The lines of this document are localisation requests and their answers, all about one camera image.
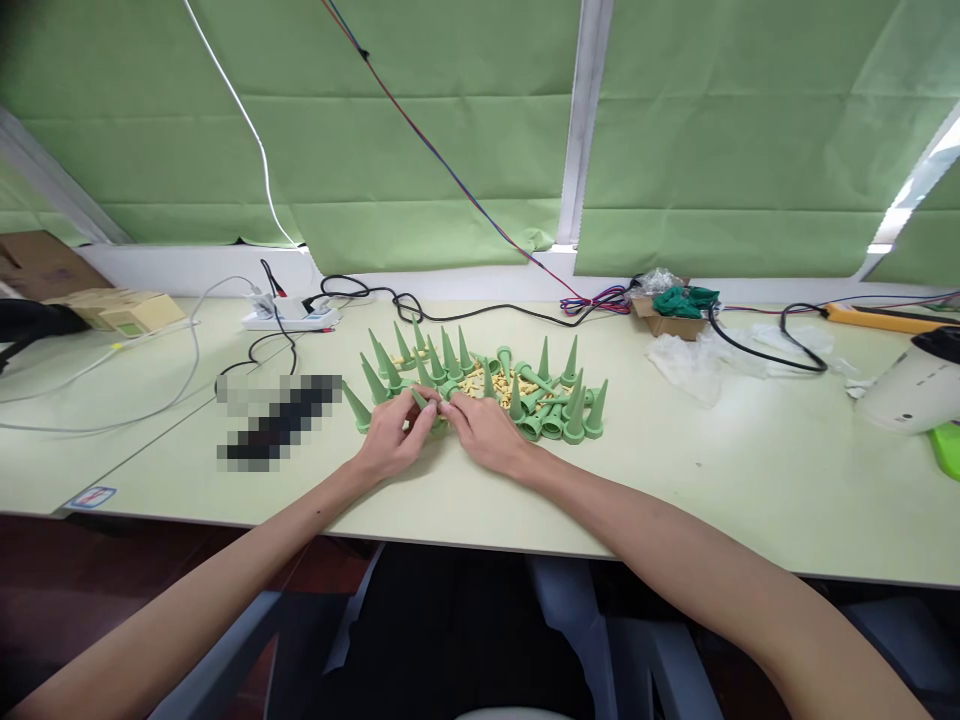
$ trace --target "person's left hand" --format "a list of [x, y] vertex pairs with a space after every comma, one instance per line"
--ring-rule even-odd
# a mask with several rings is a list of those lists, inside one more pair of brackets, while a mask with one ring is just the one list
[[[371, 487], [413, 464], [420, 456], [427, 433], [437, 418], [440, 394], [422, 385], [414, 387], [429, 404], [421, 410], [407, 389], [393, 400], [377, 405], [373, 409], [373, 419], [363, 447], [349, 461]], [[410, 421], [410, 427], [404, 430], [403, 425], [407, 420]]]

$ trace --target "yellow tool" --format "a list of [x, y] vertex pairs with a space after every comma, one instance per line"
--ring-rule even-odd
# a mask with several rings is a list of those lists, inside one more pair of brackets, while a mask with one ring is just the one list
[[944, 325], [960, 325], [960, 320], [941, 318], [935, 315], [921, 315], [919, 313], [905, 313], [896, 310], [884, 310], [863, 306], [847, 305], [846, 303], [829, 303], [827, 305], [827, 320], [860, 325], [862, 327], [893, 330], [911, 335], [919, 335], [929, 330], [935, 330]]

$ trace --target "forearm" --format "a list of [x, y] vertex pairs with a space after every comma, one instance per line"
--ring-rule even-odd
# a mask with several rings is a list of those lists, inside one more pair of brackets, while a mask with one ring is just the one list
[[668, 503], [538, 451], [517, 479], [577, 520], [674, 607], [751, 655], [794, 717], [925, 717], [820, 595]]
[[[342, 466], [86, 650], [24, 700], [13, 717], [144, 717], [297, 550], [370, 485], [349, 463]], [[91, 687], [97, 692], [91, 694]]]

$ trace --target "white cable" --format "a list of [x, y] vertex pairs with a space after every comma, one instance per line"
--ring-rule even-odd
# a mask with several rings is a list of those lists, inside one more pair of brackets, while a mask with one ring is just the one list
[[193, 381], [194, 375], [197, 374], [197, 366], [200, 365], [200, 340], [197, 338], [197, 325], [199, 324], [196, 321], [197, 312], [200, 310], [200, 306], [203, 305], [203, 301], [207, 299], [207, 295], [210, 294], [213, 290], [223, 285], [225, 282], [230, 280], [243, 280], [245, 283], [250, 285], [252, 292], [255, 295], [260, 294], [260, 288], [253, 284], [250, 280], [243, 277], [242, 275], [231, 275], [228, 278], [224, 278], [219, 282], [214, 283], [206, 290], [203, 291], [203, 295], [200, 296], [200, 299], [197, 300], [196, 306], [190, 312], [189, 317], [189, 327], [190, 335], [193, 339], [193, 365], [190, 367], [190, 372], [187, 374], [186, 380], [184, 380], [183, 385], [180, 387], [180, 390], [174, 395], [173, 400], [168, 402], [163, 407], [149, 412], [146, 415], [141, 415], [140, 417], [131, 418], [130, 420], [123, 420], [121, 422], [111, 423], [109, 425], [101, 425], [100, 427], [93, 428], [50, 428], [50, 427], [39, 427], [36, 425], [13, 425], [10, 423], [0, 422], [0, 428], [5, 428], [7, 430], [33, 430], [35, 432], [55, 432], [55, 433], [92, 433], [100, 432], [102, 430], [112, 430], [113, 428], [123, 427], [124, 425], [132, 425], [135, 422], [140, 422], [141, 420], [146, 420], [147, 418], [153, 417], [154, 415], [159, 415], [164, 410], [172, 408], [183, 398], [184, 394], [187, 392], [187, 388], [190, 386], [190, 383]]
[[35, 398], [42, 397], [44, 395], [49, 395], [50, 393], [56, 392], [57, 390], [62, 390], [70, 383], [75, 382], [76, 380], [79, 380], [81, 377], [86, 375], [91, 370], [94, 370], [95, 368], [98, 368], [101, 365], [103, 365], [103, 363], [105, 363], [107, 360], [112, 358], [121, 350], [126, 350], [128, 348], [134, 347], [135, 345], [141, 345], [144, 341], [149, 340], [151, 338], [159, 337], [160, 335], [167, 335], [168, 333], [176, 332], [177, 330], [183, 330], [185, 327], [187, 327], [187, 321], [178, 320], [175, 323], [172, 323], [170, 325], [167, 325], [166, 327], [160, 328], [159, 330], [154, 330], [153, 332], [147, 333], [146, 335], [141, 335], [140, 337], [134, 338], [133, 340], [128, 340], [127, 342], [123, 342], [123, 343], [115, 343], [113, 347], [111, 347], [110, 350], [107, 351], [105, 355], [101, 356], [97, 360], [87, 365], [83, 370], [80, 370], [79, 372], [74, 373], [73, 375], [68, 377], [66, 380], [63, 380], [62, 382], [57, 383], [53, 387], [49, 387], [46, 390], [30, 393], [29, 395], [20, 395], [18, 397], [12, 397], [12, 398], [2, 398], [0, 399], [0, 405], [3, 405], [5, 403], [10, 403], [10, 402], [21, 402], [22, 400], [33, 400]]
[[260, 134], [257, 132], [257, 128], [253, 126], [253, 120], [251, 120], [250, 116], [247, 114], [247, 109], [240, 101], [240, 96], [237, 95], [237, 91], [233, 89], [233, 83], [230, 82], [230, 78], [227, 77], [226, 71], [223, 69], [220, 61], [217, 60], [217, 54], [210, 46], [207, 36], [203, 33], [203, 28], [200, 27], [200, 21], [197, 20], [197, 16], [193, 13], [193, 8], [190, 6], [190, 0], [183, 0], [183, 4], [187, 8], [187, 12], [190, 13], [190, 20], [193, 21], [193, 26], [197, 29], [197, 33], [199, 33], [204, 47], [207, 48], [207, 54], [210, 55], [210, 59], [213, 60], [213, 64], [217, 66], [217, 72], [219, 72], [220, 77], [223, 78], [223, 82], [226, 84], [227, 89], [233, 96], [234, 102], [236, 102], [237, 107], [240, 108], [240, 114], [243, 115], [243, 119], [247, 122], [247, 127], [250, 128], [250, 132], [253, 133], [254, 140], [257, 141], [257, 145], [260, 147], [260, 160], [263, 162], [263, 184], [267, 191], [267, 204], [270, 206], [270, 214], [273, 215], [273, 221], [277, 224], [277, 227], [280, 228], [280, 232], [283, 233], [283, 236], [290, 241], [290, 244], [293, 245], [294, 248], [296, 248], [297, 252], [305, 256], [307, 262], [310, 263], [310, 282], [313, 283], [317, 274], [317, 264], [313, 261], [313, 256], [310, 255], [309, 250], [304, 251], [299, 245], [297, 245], [296, 241], [294, 241], [294, 239], [287, 234], [287, 231], [283, 229], [283, 225], [280, 224], [280, 218], [277, 217], [277, 210], [273, 206], [273, 194], [270, 192], [270, 165], [267, 163], [267, 151], [264, 149], [263, 142], [260, 140]]

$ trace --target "green cloth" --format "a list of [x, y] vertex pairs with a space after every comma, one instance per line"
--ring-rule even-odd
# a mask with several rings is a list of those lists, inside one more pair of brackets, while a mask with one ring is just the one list
[[664, 317], [703, 317], [703, 311], [720, 297], [716, 290], [674, 287], [653, 299], [653, 309]]
[[960, 286], [960, 163], [947, 170], [897, 236], [871, 282]]
[[577, 273], [851, 275], [958, 68], [957, 0], [617, 2]]
[[[523, 263], [317, 0], [192, 0], [257, 127], [277, 213], [321, 271]], [[527, 251], [553, 242], [579, 0], [365, 0], [351, 30]], [[138, 243], [286, 245], [259, 150], [180, 0], [4, 14], [0, 102]]]

